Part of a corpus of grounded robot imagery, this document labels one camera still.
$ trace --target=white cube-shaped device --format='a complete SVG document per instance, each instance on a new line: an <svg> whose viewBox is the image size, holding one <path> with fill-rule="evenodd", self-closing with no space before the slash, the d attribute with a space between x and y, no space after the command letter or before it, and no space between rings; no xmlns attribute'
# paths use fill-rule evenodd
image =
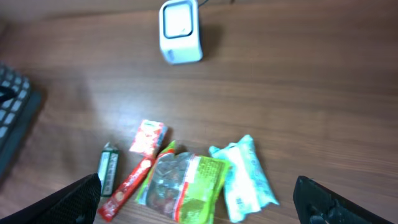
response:
<svg viewBox="0 0 398 224"><path fill-rule="evenodd" d="M171 0L163 4L159 11L159 44L170 64L197 62L202 58L196 0Z"/></svg>

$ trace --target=tissue packet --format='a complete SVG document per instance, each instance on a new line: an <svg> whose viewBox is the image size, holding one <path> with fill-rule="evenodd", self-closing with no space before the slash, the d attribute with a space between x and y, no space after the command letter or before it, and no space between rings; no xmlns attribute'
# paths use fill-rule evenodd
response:
<svg viewBox="0 0 398 224"><path fill-rule="evenodd" d="M230 143L225 149L211 146L209 153L232 163L224 185L231 222L243 221L248 213L258 212L269 203L279 204L261 169L250 135L245 135L238 143Z"/></svg>
<svg viewBox="0 0 398 224"><path fill-rule="evenodd" d="M213 223L229 162L174 149L175 141L160 152L136 202L179 223Z"/></svg>

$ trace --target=plastic wrapper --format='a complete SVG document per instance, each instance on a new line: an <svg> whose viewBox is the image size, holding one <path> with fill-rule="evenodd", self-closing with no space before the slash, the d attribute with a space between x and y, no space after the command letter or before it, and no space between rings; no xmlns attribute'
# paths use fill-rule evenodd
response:
<svg viewBox="0 0 398 224"><path fill-rule="evenodd" d="M112 196L98 209L98 213L110 222L120 208L144 180L162 143L167 127L160 122L143 120L133 140L130 151L134 160L139 161L130 175L115 190Z"/></svg>
<svg viewBox="0 0 398 224"><path fill-rule="evenodd" d="M224 186L231 222L243 221L248 213L258 212L269 203L279 204L261 169L250 135L245 135L238 143L230 143L225 149L211 146L209 152L214 158L232 163Z"/></svg>
<svg viewBox="0 0 398 224"><path fill-rule="evenodd" d="M180 223L213 223L229 162L191 152L175 155L175 141L158 156L136 202Z"/></svg>

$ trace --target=wood grain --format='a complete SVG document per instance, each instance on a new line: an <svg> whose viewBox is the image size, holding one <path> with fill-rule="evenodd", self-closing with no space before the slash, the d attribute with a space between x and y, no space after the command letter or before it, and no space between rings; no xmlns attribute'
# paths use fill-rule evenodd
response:
<svg viewBox="0 0 398 224"><path fill-rule="evenodd" d="M120 183L146 118L204 155L252 135L280 206L245 223L298 223L298 175L398 222L397 12L388 0L207 6L205 57L180 66L159 52L157 11L12 27L0 58L47 99L0 186L0 217L96 172L108 141ZM228 223L218 205L215 223ZM130 200L113 223L172 221Z"/></svg>

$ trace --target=red and white packet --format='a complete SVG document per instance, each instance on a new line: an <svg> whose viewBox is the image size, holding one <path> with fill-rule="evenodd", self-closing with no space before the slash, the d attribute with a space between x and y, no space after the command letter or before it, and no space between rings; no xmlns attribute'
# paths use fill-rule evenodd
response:
<svg viewBox="0 0 398 224"><path fill-rule="evenodd" d="M98 213L105 221L110 222L114 218L139 184L145 179L150 168L155 163L157 151L162 144L166 131L167 127L163 123L149 120L142 121L130 151L144 157L105 204L98 209Z"/></svg>

